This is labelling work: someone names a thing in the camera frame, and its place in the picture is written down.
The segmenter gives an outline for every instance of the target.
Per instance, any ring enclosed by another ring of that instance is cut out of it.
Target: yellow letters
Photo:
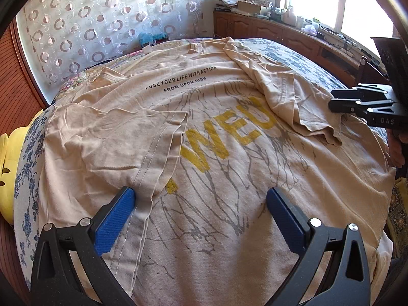
[[[166,184],[166,192],[173,194],[177,192],[177,184],[174,182],[173,178],[170,178]]]
[[[252,143],[257,137],[261,135],[258,130],[251,131],[245,137],[241,137],[237,130],[242,128],[243,126],[247,125],[246,121],[241,118],[233,123],[227,123],[227,121],[231,117],[236,117],[237,114],[233,110],[227,110],[224,114],[218,115],[214,117],[214,119],[218,122],[218,124],[227,131],[231,136],[233,136],[241,146],[248,145]]]
[[[188,129],[186,131],[186,136],[194,152],[189,150],[184,145],[181,147],[180,152],[181,156],[185,157],[192,164],[194,164],[201,172],[207,171],[210,166],[208,165],[204,152],[200,148],[199,142],[202,143],[205,147],[211,149],[221,159],[225,159],[229,155],[227,149],[222,143],[219,135],[217,134],[217,131],[215,130],[210,120],[204,122],[204,129],[210,135],[210,138],[213,142],[209,141],[197,130]]]
[[[269,112],[267,109],[265,109],[264,107],[261,106],[261,103],[258,101],[257,98],[251,97],[249,98],[250,101],[252,101],[252,103],[254,104],[254,106],[256,107],[256,109],[258,109],[260,112],[264,113],[268,118],[269,121],[268,122],[261,122],[259,120],[256,119],[256,117],[254,115],[252,115],[248,109],[246,109],[245,107],[239,105],[237,106],[237,109],[244,114],[246,117],[249,118],[249,120],[254,123],[255,125],[259,126],[262,129],[270,129],[272,127],[274,127],[274,125],[276,124],[276,119],[275,117],[273,117],[273,115],[271,114],[271,112]]]

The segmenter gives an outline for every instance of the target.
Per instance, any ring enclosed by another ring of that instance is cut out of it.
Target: box
[[[267,12],[271,11],[270,6],[259,6],[258,4],[238,1],[238,9],[249,14],[259,14],[259,15],[266,15]]]

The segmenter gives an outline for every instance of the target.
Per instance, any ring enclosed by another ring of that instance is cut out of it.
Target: screw
[[[52,224],[51,223],[46,223],[43,227],[43,230],[49,231],[52,229]]]
[[[348,225],[348,228],[349,228],[351,231],[357,231],[357,230],[358,230],[358,226],[357,226],[355,223],[350,223],[350,224]]]
[[[322,225],[322,221],[320,221],[317,218],[312,218],[312,219],[310,219],[310,224],[317,228],[317,227]]]
[[[81,220],[81,222],[79,223],[81,226],[88,226],[90,225],[91,220],[89,218],[84,218]]]

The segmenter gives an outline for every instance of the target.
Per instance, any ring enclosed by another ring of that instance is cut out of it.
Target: human hand
[[[401,168],[405,164],[405,158],[402,155],[401,143],[408,144],[408,132],[401,132],[397,139],[392,130],[387,129],[387,142],[390,149],[390,158],[392,164]]]

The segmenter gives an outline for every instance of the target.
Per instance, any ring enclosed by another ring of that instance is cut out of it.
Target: cabinet door
[[[282,28],[274,25],[272,22],[264,23],[259,21],[254,21],[253,25],[253,38],[264,38],[273,40],[275,42],[280,42],[282,38]]]
[[[307,34],[297,32],[296,30],[285,29],[283,31],[283,44],[295,52],[315,60],[319,52],[319,45],[313,39],[308,38]]]
[[[231,15],[229,12],[214,12],[214,34],[221,38],[225,38],[229,35],[229,25],[231,21]]]
[[[246,16],[232,16],[231,17],[233,38],[245,39],[250,38],[252,19]]]

